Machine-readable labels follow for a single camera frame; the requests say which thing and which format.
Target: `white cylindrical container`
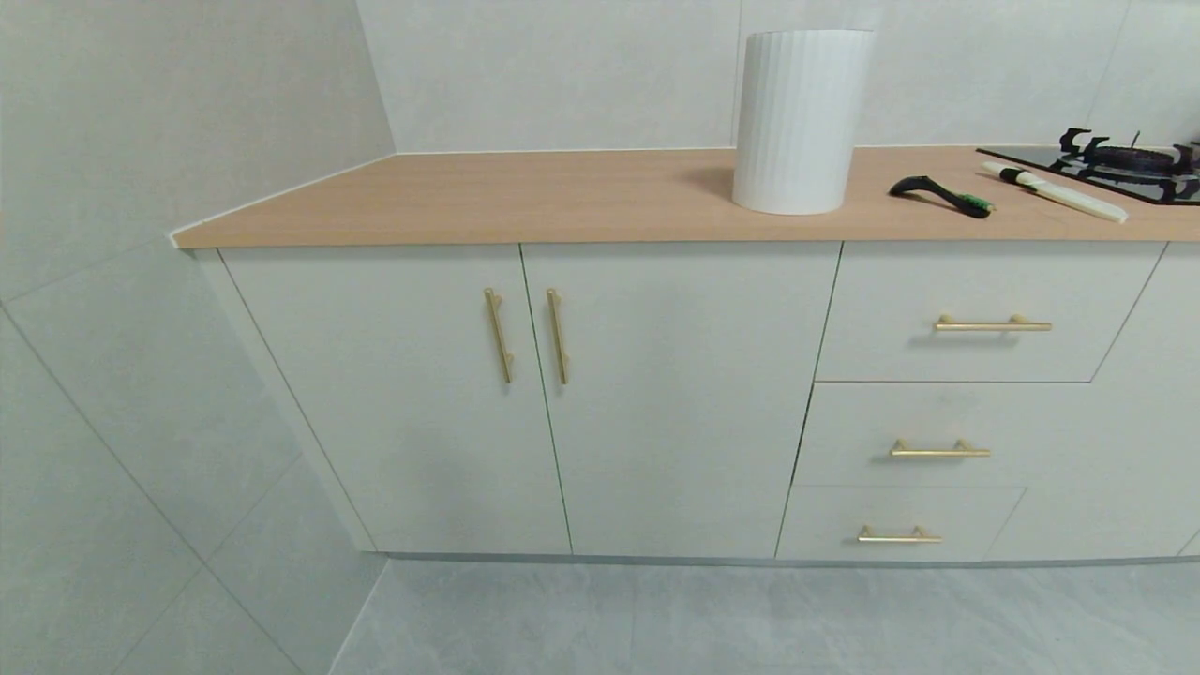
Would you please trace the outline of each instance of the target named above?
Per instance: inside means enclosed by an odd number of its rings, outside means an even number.
[[[734,202],[769,214],[841,207],[874,43],[869,30],[746,40]]]

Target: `white knife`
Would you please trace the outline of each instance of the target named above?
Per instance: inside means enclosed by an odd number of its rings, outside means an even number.
[[[1092,214],[1093,216],[1114,222],[1124,222],[1129,217],[1129,214],[1121,207],[1097,199],[1096,197],[1088,197],[1082,192],[1075,192],[1070,187],[1050,183],[1026,169],[1010,167],[1000,162],[984,162],[983,168],[992,175],[998,175],[1001,180],[1027,187],[1040,197],[1058,202],[1085,214]]]

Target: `gas stove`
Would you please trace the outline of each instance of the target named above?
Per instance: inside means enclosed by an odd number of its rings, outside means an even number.
[[[1200,142],[1175,150],[1104,145],[1108,136],[1093,136],[1080,147],[1075,139],[1090,129],[1070,127],[1054,145],[1001,145],[979,148],[994,157],[1012,160],[1058,175],[1090,183],[1151,204],[1200,205]]]

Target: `drawer handle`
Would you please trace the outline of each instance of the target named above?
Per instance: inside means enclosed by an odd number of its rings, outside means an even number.
[[[912,534],[900,537],[884,537],[871,531],[869,525],[864,525],[858,533],[858,540],[864,544],[941,544],[942,538],[937,534],[925,532],[920,525],[912,528]]]
[[[904,442],[904,438],[896,438],[896,444],[892,446],[892,456],[894,458],[990,458],[991,450],[986,448],[977,448],[971,443],[967,443],[962,438],[959,438],[954,447],[950,449],[937,449],[937,448],[910,448],[908,443]]]
[[[554,329],[554,348],[558,351],[558,380],[564,386],[566,384],[566,363],[570,357],[566,356],[566,351],[563,348],[563,324],[558,318],[558,306],[562,304],[563,298],[558,295],[558,292],[553,288],[546,289],[546,300],[550,301],[550,323]]]
[[[512,353],[504,346],[504,328],[500,325],[500,303],[504,298],[491,288],[484,288],[487,309],[492,315],[492,333],[496,335],[496,348],[500,351],[500,372],[504,382],[512,383]]]
[[[1012,318],[1006,322],[998,323],[966,323],[961,321],[954,321],[948,313],[943,313],[937,317],[937,323],[934,324],[934,330],[944,331],[960,331],[960,333],[1045,333],[1054,328],[1054,324],[1049,321],[1030,321],[1019,313],[1014,313]]]

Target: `wooden countertop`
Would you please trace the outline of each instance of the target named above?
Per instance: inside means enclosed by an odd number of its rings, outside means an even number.
[[[396,155],[200,222],[181,249],[534,241],[1056,239],[1200,241],[1200,208],[1157,207],[1056,178],[1129,211],[1123,225],[979,171],[965,147],[859,148],[846,203],[780,216],[730,201],[732,149]],[[889,197],[926,174],[997,205],[986,220],[941,199]]]

